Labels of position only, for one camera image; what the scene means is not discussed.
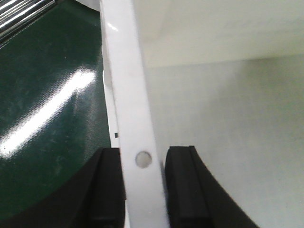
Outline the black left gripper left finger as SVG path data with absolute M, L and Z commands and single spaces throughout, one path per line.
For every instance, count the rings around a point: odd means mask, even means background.
M 99 148 L 59 189 L 2 228 L 122 228 L 125 190 L 118 148 Z

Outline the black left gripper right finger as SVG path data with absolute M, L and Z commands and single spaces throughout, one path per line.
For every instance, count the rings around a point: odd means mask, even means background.
M 206 167 L 194 146 L 171 146 L 165 161 L 172 228 L 256 228 Z

